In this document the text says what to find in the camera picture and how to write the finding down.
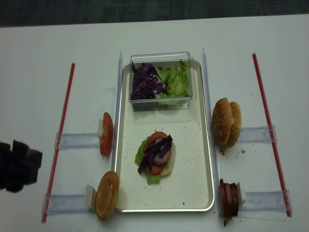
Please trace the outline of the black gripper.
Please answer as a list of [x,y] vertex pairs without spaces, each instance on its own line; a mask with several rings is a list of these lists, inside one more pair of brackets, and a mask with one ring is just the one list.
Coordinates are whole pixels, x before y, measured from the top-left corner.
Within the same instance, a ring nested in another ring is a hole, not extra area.
[[25,185],[37,182],[42,164],[42,152],[13,141],[13,145],[0,144],[0,189],[17,193]]

